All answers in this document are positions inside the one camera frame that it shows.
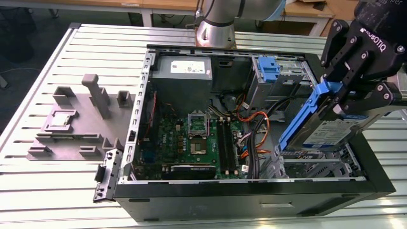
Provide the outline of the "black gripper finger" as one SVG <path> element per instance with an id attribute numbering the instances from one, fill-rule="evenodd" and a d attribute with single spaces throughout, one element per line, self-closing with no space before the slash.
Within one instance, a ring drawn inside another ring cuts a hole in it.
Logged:
<path id="1" fill-rule="evenodd" d="M 345 100 L 335 104 L 332 111 L 337 115 L 384 115 L 401 109 L 401 93 L 393 83 L 381 82 L 361 100 Z"/>
<path id="2" fill-rule="evenodd" d="M 324 80 L 348 83 L 381 78 L 381 38 L 357 21 L 333 20 L 321 55 Z"/>

